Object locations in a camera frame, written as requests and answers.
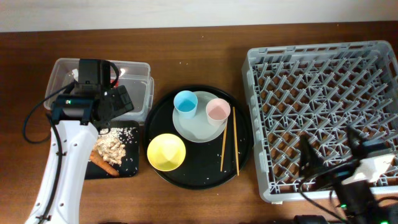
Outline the food scraps pile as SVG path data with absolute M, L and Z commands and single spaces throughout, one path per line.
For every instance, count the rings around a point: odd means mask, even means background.
M 96 151 L 110 165 L 121 166 L 124 161 L 127 161 L 127 145 L 136 143 L 133 134 L 136 134 L 136 128 L 102 129 L 93 151 Z

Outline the light blue plastic cup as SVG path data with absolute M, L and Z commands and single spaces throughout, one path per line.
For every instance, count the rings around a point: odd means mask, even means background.
M 198 98 L 192 91 L 184 90 L 174 97 L 174 107 L 180 117 L 192 119 L 197 111 Z

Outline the pink plastic cup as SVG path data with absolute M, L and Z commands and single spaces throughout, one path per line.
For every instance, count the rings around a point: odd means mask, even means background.
M 212 126 L 220 126 L 230 115 L 231 107 L 229 103 L 222 98 L 210 100 L 206 105 L 206 116 Z

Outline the orange carrot piece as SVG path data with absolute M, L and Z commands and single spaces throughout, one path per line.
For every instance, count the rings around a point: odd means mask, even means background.
M 103 158 L 97 151 L 92 151 L 90 154 L 90 161 L 102 168 L 107 174 L 113 177 L 119 177 L 119 172 L 114 169 L 108 162 L 104 161 Z

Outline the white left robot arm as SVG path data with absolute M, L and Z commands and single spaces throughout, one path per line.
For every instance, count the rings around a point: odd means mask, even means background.
M 85 172 L 98 135 L 112 119 L 134 108 L 111 72 L 120 74 L 113 62 L 81 59 L 78 78 L 50 94 L 49 157 L 27 223 L 79 222 Z

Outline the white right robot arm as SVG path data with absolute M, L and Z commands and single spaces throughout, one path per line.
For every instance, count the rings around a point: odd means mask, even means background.
M 397 223 L 397 204 L 381 206 L 385 200 L 397 200 L 390 196 L 376 199 L 369 184 L 385 173 L 395 155 L 382 140 L 366 139 L 348 126 L 346 128 L 348 146 L 352 158 L 336 166 L 327 167 L 317 156 L 308 137 L 300 136 L 300 170 L 302 178 L 298 186 L 299 194 L 312 205 L 329 213 L 342 223 Z M 315 181 L 316 189 L 331 188 L 340 201 L 339 207 L 346 218 L 316 203 L 302 190 L 309 180 Z

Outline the yellow bowl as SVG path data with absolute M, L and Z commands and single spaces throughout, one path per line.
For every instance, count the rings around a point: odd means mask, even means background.
M 153 168 L 169 172 L 180 167 L 186 156 L 184 142 L 174 134 L 160 134 L 148 145 L 147 158 Z

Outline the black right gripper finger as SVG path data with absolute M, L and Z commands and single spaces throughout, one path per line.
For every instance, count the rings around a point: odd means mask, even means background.
M 381 156 L 389 153 L 389 148 L 383 140 L 363 138 L 359 131 L 351 126 L 346 128 L 346 133 L 353 156 Z
M 313 148 L 306 136 L 300 136 L 300 170 L 299 174 L 309 174 L 316 165 Z

